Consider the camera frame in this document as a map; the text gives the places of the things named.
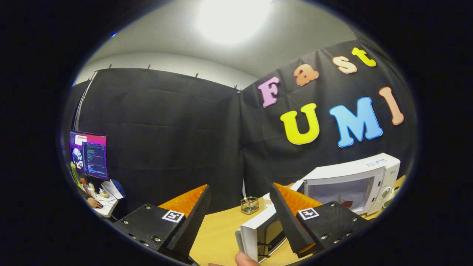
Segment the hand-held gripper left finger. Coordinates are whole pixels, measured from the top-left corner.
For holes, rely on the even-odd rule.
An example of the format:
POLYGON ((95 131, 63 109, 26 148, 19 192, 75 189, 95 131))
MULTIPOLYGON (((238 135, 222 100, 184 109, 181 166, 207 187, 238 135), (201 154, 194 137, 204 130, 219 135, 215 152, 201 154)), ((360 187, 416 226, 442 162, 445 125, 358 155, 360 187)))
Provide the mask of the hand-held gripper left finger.
POLYGON ((191 260, 190 250, 211 203, 201 185, 159 206, 143 204, 113 225, 134 241, 175 260, 191 260))

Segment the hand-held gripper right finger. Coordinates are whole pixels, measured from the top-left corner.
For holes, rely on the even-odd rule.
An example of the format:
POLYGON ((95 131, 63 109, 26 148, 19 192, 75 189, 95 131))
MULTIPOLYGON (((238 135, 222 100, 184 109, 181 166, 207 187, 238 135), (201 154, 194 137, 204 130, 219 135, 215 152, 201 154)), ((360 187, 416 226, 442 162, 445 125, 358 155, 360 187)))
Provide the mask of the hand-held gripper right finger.
POLYGON ((341 246, 372 225, 338 202, 323 204, 278 183, 271 184, 270 199, 298 258, 341 246))

